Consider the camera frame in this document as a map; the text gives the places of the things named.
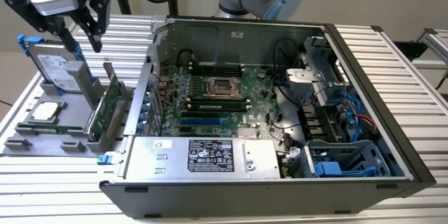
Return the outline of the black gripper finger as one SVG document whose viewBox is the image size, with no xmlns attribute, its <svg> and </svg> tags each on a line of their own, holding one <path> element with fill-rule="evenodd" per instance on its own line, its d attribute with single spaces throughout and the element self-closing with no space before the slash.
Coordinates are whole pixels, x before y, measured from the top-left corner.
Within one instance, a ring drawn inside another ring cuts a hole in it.
<svg viewBox="0 0 448 224">
<path fill-rule="evenodd" d="M 59 36 L 67 50 L 75 52 L 76 42 L 63 17 L 42 15 L 30 0 L 4 0 L 4 2 L 39 32 L 50 32 Z"/>
<path fill-rule="evenodd" d="M 72 15 L 72 20 L 84 30 L 92 49 L 103 49 L 102 37 L 110 24 L 111 0 L 87 0 L 83 9 Z"/>
</svg>

